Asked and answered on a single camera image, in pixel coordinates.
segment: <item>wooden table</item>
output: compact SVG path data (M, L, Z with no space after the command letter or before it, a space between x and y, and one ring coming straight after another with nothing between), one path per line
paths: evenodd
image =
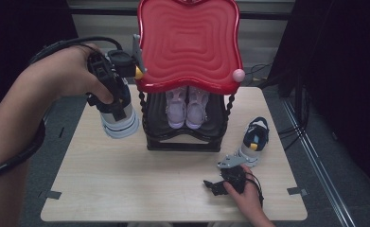
M139 116L138 91L131 85L132 105ZM97 108L85 107L52 191L44 221L244 221L229 196L214 196L203 180L221 181L217 162L233 154L245 127L258 116L267 119L270 142L252 168L261 182L264 211L271 220L303 220L306 207L258 88L240 87L229 116L220 152L149 151L143 128L116 140L101 128ZM189 141L190 136L177 140Z

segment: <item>shoe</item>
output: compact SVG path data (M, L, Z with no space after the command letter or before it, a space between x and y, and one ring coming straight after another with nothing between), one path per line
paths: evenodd
M179 129L185 123L186 105L185 94L187 88L178 87L165 92L167 97L167 122L173 129Z
M247 167L256 166L260 158L261 150L269 140L269 129L267 120L264 117L257 117L247 126L240 148L235 152L235 156L243 157L247 160Z
M186 125L192 129L198 129L207 118L205 106L207 105L209 93L205 90L189 87Z

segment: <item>red chair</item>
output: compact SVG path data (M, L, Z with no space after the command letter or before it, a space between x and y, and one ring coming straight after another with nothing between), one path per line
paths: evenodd
M147 72L136 80L149 149L219 151L242 69L238 52L238 6L234 0L142 0L140 47ZM210 93L208 120L197 130L167 124L165 92L195 86ZM224 96L230 102L225 109ZM205 143L161 141L190 134Z

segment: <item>red plastic seat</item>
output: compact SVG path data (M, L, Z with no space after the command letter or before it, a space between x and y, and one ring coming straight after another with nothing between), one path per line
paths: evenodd
M218 95L235 94L242 69L234 0L142 0L140 47L147 73L140 91L162 93L191 85Z

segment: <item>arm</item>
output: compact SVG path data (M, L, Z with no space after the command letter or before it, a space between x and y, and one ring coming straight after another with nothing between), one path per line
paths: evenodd
M62 96L112 95L86 68L91 51L73 46L30 65L0 103L0 164L24 150L47 108ZM0 176L0 226L17 226L25 193L28 162Z
M249 167L245 165L242 165L242 167L245 172L252 173ZM246 174L246 177L253 180L250 174ZM244 192L242 194L239 194L228 182L223 183L223 186L238 205L240 212L253 224L253 226L274 226L262 210L258 200L258 192L252 183L246 181L246 184L244 185Z

